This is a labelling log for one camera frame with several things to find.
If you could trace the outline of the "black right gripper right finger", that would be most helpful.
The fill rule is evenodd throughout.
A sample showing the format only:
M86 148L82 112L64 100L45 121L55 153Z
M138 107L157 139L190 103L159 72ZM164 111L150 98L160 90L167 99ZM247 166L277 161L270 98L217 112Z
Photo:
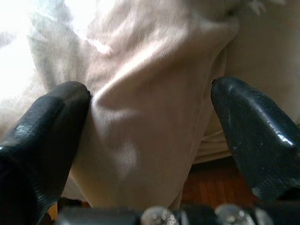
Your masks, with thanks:
M299 200L300 130L266 94L234 77L212 82L211 101L227 146L252 193Z

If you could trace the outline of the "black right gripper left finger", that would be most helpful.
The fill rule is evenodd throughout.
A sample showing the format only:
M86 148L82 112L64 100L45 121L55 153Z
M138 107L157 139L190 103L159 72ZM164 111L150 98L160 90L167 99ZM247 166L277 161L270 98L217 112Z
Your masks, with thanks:
M0 144L0 222L38 225L63 192L90 106L65 82L38 98Z

